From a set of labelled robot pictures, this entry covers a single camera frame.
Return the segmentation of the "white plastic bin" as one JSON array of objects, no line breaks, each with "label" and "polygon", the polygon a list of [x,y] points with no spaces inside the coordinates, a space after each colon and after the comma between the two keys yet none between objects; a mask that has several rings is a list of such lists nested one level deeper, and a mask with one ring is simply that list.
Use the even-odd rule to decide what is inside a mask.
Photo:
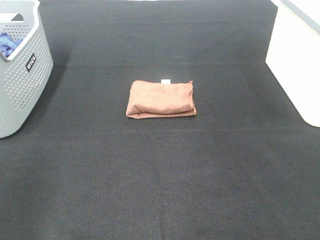
[{"label": "white plastic bin", "polygon": [[300,114],[320,126],[320,2],[274,0],[277,7],[265,62]]}]

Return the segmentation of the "blue cloth in basket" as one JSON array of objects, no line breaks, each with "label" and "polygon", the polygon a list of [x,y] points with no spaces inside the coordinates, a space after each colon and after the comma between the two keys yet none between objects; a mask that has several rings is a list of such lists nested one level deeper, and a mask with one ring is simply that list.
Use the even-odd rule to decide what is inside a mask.
[{"label": "blue cloth in basket", "polygon": [[21,44],[23,40],[17,39],[13,40],[8,33],[0,34],[0,50],[3,55],[8,58],[16,48]]}]

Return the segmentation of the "grey perforated laundry basket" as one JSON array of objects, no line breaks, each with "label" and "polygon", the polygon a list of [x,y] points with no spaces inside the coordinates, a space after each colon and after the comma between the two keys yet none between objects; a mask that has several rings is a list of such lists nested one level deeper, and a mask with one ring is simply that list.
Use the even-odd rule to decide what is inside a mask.
[{"label": "grey perforated laundry basket", "polygon": [[2,0],[0,32],[21,40],[13,53],[0,55],[0,137],[16,133],[39,100],[54,63],[38,0]]}]

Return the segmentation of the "brown microfiber towel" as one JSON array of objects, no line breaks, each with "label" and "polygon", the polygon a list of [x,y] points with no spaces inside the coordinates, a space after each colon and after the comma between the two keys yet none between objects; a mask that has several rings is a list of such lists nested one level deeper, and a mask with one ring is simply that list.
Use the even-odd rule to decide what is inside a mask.
[{"label": "brown microfiber towel", "polygon": [[162,84],[135,80],[125,115],[132,119],[176,118],[197,115],[193,82]]}]

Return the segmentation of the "black fabric table mat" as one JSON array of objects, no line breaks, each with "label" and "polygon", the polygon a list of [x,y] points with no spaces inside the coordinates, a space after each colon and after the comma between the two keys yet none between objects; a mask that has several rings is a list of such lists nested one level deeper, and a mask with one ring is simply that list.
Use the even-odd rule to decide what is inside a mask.
[{"label": "black fabric table mat", "polygon": [[[43,0],[54,66],[0,141],[3,240],[317,240],[320,130],[265,63],[268,0]],[[195,116],[126,116],[193,82]]]}]

